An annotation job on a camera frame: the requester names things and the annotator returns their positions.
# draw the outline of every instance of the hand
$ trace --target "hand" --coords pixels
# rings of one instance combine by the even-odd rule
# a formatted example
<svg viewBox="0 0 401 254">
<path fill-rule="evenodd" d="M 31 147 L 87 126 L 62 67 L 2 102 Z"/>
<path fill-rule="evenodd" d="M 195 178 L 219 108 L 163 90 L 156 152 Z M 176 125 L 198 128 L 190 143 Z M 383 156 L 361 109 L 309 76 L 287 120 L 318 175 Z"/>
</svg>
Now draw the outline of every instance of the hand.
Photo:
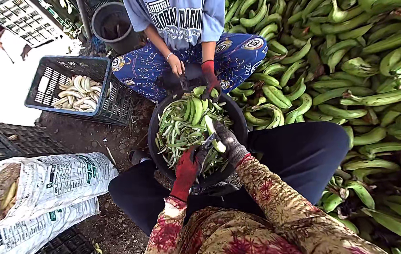
<svg viewBox="0 0 401 254">
<path fill-rule="evenodd" d="M 198 147 L 199 145 L 188 148 L 180 157 L 177 164 L 177 171 L 175 173 L 177 179 L 174 182 L 171 196 L 175 196 L 185 202 L 190 193 L 190 188 L 201 170 L 201 163 L 195 156 Z"/>
<path fill-rule="evenodd" d="M 167 59 L 167 62 L 171 66 L 172 72 L 179 77 L 181 73 L 185 70 L 185 65 L 175 54 L 171 54 Z"/>
<path fill-rule="evenodd" d="M 216 133 L 221 138 L 221 142 L 226 146 L 226 157 L 233 165 L 234 168 L 237 164 L 249 153 L 240 142 L 238 142 L 237 137 L 230 131 L 226 129 L 224 124 L 219 121 L 213 123 Z"/>
<path fill-rule="evenodd" d="M 214 61 L 213 60 L 207 60 L 202 63 L 202 75 L 207 79 L 208 85 L 207 89 L 203 91 L 202 99 L 206 100 L 211 97 L 211 91 L 213 88 L 215 88 L 219 95 L 221 95 L 221 85 L 218 81 L 218 78 L 216 78 L 216 75 L 214 74 Z M 219 96 L 216 98 L 212 98 L 213 102 L 217 102 L 219 99 Z"/>
</svg>

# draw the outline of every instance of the light blue t-shirt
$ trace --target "light blue t-shirt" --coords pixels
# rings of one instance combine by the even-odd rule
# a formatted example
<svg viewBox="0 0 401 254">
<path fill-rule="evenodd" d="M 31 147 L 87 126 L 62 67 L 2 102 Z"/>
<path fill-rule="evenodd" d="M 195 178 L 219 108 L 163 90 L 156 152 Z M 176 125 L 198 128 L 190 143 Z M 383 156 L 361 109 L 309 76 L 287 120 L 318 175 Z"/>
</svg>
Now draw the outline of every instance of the light blue t-shirt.
<svg viewBox="0 0 401 254">
<path fill-rule="evenodd" d="M 169 48 L 217 42 L 224 30 L 225 0 L 124 0 L 136 32 L 153 24 Z"/>
</svg>

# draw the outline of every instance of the metal pole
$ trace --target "metal pole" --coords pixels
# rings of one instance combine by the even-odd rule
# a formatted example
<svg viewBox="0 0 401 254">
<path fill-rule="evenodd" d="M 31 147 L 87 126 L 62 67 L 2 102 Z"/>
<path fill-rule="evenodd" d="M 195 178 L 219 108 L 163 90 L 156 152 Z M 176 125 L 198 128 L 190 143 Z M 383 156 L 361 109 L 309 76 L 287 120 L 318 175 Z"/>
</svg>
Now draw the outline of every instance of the metal pole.
<svg viewBox="0 0 401 254">
<path fill-rule="evenodd" d="M 86 9 L 84 8 L 83 0 L 77 0 L 78 9 L 80 11 L 81 21 L 83 22 L 84 31 L 86 32 L 86 37 L 88 40 L 91 39 L 91 24 L 89 18 L 87 17 Z"/>
</svg>

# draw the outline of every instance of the red glove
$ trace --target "red glove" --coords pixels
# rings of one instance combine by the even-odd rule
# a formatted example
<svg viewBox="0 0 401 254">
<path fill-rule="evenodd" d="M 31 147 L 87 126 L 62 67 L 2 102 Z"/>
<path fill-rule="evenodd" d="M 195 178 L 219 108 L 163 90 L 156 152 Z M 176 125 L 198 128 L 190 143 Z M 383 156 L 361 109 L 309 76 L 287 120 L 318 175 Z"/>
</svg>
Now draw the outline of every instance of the red glove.
<svg viewBox="0 0 401 254">
<path fill-rule="evenodd" d="M 195 157 L 197 146 L 191 146 L 180 157 L 177 164 L 177 172 L 175 176 L 177 179 L 174 182 L 174 187 L 171 191 L 171 196 L 174 196 L 182 201 L 188 200 L 190 188 L 196 180 L 197 175 L 200 173 L 201 164 Z"/>
<path fill-rule="evenodd" d="M 207 60 L 202 63 L 202 75 L 207 79 L 208 85 L 207 89 L 203 91 L 202 99 L 206 100 L 209 99 L 211 96 L 211 91 L 213 88 L 215 88 L 219 95 L 221 95 L 221 84 L 218 81 L 218 78 L 216 78 L 216 75 L 214 74 L 214 61 L 213 60 Z M 219 99 L 219 96 L 216 98 L 211 98 L 213 102 L 217 102 Z"/>
</svg>

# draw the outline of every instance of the plantain bunch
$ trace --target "plantain bunch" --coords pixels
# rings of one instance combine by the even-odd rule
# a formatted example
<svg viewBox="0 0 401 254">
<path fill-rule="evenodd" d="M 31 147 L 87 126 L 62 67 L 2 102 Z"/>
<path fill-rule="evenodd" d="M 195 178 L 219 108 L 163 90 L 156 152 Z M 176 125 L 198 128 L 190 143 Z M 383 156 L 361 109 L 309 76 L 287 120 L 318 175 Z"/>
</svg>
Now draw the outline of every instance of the plantain bunch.
<svg viewBox="0 0 401 254">
<path fill-rule="evenodd" d="M 226 0 L 225 21 L 268 45 L 229 94 L 249 130 L 341 125 L 349 153 L 317 206 L 401 252 L 401 0 Z"/>
</svg>

